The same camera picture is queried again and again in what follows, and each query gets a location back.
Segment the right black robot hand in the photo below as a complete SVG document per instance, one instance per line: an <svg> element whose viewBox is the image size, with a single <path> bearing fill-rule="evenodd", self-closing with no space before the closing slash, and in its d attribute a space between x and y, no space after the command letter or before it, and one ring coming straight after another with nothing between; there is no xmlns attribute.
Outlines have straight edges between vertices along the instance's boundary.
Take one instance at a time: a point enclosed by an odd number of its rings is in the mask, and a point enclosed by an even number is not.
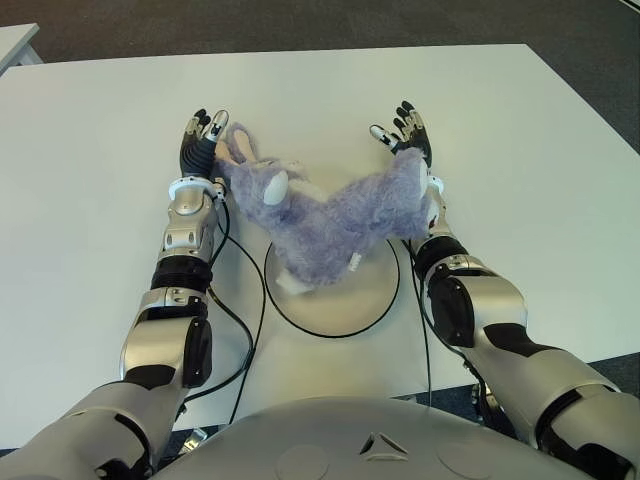
<svg viewBox="0 0 640 480"><path fill-rule="evenodd" d="M369 133L393 154L409 148L418 149L427 168L430 169L433 161L431 143L425 123L416 108L408 101L403 100L396 108L393 124L399 131L398 134L377 124L369 127Z"/></svg>

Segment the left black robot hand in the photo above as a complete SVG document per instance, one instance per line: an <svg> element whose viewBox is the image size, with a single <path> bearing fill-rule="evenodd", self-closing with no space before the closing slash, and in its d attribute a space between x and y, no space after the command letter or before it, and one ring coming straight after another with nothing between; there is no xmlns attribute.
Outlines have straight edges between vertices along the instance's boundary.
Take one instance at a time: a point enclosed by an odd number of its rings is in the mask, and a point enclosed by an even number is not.
<svg viewBox="0 0 640 480"><path fill-rule="evenodd" d="M212 116L200 109L188 120L179 152L183 177L212 178L216 146L228 121L229 113L224 109Z"/></svg>

